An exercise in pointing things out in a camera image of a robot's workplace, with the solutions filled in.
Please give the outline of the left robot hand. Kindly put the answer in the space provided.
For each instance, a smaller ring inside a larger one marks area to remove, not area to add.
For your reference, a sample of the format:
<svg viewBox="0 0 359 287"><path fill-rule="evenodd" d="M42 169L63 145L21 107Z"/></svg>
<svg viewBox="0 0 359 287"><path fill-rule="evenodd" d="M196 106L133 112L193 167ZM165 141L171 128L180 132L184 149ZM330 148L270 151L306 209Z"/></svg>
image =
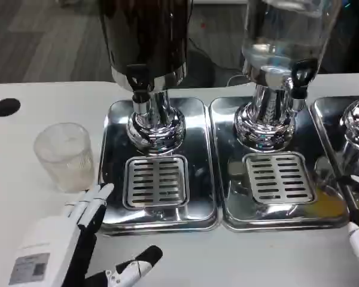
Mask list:
<svg viewBox="0 0 359 287"><path fill-rule="evenodd" d="M133 286L148 274L163 256L155 245L112 270L86 275L113 189L96 185L60 215L37 221L16 252L8 286Z"/></svg>

